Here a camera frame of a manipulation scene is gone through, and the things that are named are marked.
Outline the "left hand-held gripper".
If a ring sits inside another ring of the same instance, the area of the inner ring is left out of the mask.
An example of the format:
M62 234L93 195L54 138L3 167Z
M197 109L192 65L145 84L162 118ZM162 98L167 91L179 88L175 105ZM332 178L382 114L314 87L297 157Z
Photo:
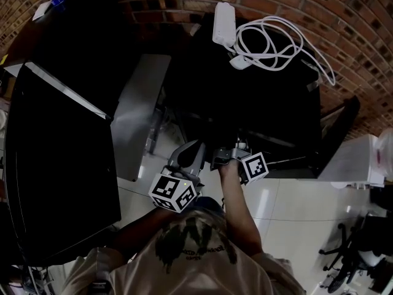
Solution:
M180 213L197 197L205 153L206 145L201 140L190 141L174 150L149 189L156 206Z

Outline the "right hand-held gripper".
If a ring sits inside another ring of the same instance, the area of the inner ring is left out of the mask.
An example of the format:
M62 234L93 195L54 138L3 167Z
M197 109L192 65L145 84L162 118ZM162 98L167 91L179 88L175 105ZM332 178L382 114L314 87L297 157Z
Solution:
M253 154L247 143L236 143L232 149L216 149L212 153L211 171L227 165L231 160L239 162L239 180L243 185L262 179L269 173L263 154Z

